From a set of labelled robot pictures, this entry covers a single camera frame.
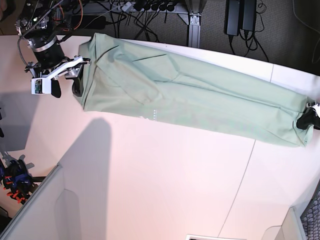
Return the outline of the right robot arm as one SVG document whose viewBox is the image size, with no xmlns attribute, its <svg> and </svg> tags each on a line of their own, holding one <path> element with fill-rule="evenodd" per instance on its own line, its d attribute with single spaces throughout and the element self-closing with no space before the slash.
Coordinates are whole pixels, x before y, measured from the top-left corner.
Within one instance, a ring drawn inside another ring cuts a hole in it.
<svg viewBox="0 0 320 240">
<path fill-rule="evenodd" d="M 83 21 L 81 0 L 27 0 L 15 27 L 19 41 L 25 40 L 36 62 L 27 62 L 24 71 L 31 73 L 31 93 L 61 97 L 60 76 L 72 80 L 72 93 L 83 94 L 83 70 L 89 58 L 76 55 L 69 58 L 62 42 L 72 36 Z"/>
</svg>

